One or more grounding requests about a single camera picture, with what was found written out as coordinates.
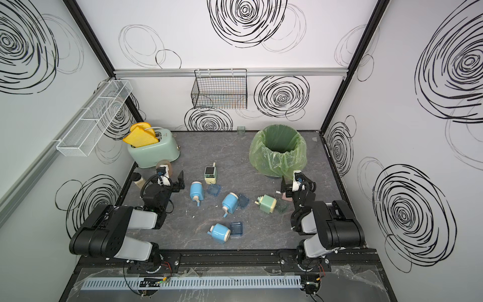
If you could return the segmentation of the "green cream pencil sharpener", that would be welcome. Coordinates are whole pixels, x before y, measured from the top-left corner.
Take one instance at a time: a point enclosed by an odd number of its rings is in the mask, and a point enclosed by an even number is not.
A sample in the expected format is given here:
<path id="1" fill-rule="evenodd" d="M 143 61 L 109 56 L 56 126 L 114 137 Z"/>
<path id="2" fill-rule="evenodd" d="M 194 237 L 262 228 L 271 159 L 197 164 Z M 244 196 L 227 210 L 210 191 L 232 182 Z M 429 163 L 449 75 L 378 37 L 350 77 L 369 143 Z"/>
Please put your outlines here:
<path id="1" fill-rule="evenodd" d="M 264 213 L 273 213 L 277 200 L 269 195 L 259 196 L 255 201 L 255 204 L 259 206 L 260 210 Z"/>

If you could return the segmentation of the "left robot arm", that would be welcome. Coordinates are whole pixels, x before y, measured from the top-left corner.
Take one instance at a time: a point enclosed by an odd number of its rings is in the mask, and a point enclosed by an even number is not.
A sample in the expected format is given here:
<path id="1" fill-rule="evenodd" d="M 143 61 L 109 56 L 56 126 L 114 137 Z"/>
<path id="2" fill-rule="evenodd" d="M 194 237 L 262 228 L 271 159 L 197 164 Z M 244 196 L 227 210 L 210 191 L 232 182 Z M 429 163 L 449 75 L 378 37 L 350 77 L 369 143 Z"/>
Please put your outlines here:
<path id="1" fill-rule="evenodd" d="M 84 220 L 70 239 L 69 251 L 74 255 L 106 259 L 124 259 L 162 265 L 158 244 L 127 235 L 128 230 L 159 230 L 170 211 L 171 195 L 184 190 L 184 172 L 177 181 L 153 175 L 142 186 L 142 207 L 99 205 Z"/>

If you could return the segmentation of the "blue sharpener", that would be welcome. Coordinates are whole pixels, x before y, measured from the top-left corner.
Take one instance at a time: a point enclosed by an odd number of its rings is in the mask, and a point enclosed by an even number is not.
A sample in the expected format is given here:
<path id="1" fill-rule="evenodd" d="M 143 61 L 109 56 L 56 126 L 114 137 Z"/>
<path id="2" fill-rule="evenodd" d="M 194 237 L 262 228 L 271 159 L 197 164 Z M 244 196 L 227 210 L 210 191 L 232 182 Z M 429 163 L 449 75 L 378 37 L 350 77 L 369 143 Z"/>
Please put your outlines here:
<path id="1" fill-rule="evenodd" d="M 204 200 L 204 189 L 203 185 L 199 181 L 195 181 L 190 187 L 190 198 L 193 202 L 196 202 L 197 206 L 201 205 L 201 201 Z"/>
<path id="2" fill-rule="evenodd" d="M 216 225 L 212 225 L 207 234 L 217 242 L 224 244 L 230 238 L 231 230 L 228 227 L 218 223 Z"/>
<path id="3" fill-rule="evenodd" d="M 234 214 L 238 207 L 239 197 L 235 193 L 229 193 L 222 202 L 222 209 L 225 212 L 223 217 Z"/>

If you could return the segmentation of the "clear green shavings tray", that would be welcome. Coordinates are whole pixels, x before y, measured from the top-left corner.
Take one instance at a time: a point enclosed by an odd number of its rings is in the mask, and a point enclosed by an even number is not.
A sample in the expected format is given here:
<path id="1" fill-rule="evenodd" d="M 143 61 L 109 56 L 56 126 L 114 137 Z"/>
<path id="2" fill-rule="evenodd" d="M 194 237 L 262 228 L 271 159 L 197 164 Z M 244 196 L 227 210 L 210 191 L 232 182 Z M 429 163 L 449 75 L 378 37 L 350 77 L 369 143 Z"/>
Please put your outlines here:
<path id="1" fill-rule="evenodd" d="M 277 211 L 279 214 L 284 214 L 286 211 L 289 210 L 291 203 L 286 200 L 277 200 L 277 203 L 275 205 L 275 211 Z"/>

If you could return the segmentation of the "yellow green pencil sharpener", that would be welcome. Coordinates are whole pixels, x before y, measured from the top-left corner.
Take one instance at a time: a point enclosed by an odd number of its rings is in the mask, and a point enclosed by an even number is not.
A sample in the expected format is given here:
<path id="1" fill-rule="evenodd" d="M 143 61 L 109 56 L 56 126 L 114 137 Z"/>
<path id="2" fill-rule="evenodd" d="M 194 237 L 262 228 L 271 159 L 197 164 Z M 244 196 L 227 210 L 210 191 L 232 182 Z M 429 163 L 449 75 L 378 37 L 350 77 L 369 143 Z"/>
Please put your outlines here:
<path id="1" fill-rule="evenodd" d="M 218 177 L 218 171 L 216 169 L 216 163 L 214 162 L 212 166 L 207 166 L 205 168 L 204 180 L 207 184 L 216 184 Z"/>

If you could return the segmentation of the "pink pencil sharpener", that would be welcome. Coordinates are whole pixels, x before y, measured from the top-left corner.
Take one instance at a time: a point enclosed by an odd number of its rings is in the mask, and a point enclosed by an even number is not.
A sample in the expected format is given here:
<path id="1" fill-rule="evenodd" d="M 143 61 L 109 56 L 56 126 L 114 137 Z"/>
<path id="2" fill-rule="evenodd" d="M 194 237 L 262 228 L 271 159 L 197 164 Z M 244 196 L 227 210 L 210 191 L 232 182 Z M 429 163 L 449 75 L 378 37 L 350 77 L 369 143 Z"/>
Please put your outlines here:
<path id="1" fill-rule="evenodd" d="M 293 202 L 293 198 L 292 197 L 289 197 L 286 193 L 282 193 L 280 191 L 276 191 L 275 192 L 275 195 L 277 197 L 278 200 L 284 200 L 284 201 L 288 201 L 288 202 Z"/>

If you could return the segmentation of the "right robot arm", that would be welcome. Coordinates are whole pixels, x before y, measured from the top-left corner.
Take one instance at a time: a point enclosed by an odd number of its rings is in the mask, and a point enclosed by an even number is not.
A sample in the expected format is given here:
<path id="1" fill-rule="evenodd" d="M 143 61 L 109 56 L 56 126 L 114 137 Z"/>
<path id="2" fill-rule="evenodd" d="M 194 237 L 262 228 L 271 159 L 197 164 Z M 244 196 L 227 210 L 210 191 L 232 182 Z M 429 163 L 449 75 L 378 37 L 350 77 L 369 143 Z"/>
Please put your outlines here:
<path id="1" fill-rule="evenodd" d="M 302 172 L 295 172 L 291 181 L 283 177 L 280 188 L 293 200 L 292 230 L 308 236 L 297 247 L 298 263 L 365 245 L 362 226 L 346 201 L 317 201 L 316 183 Z"/>

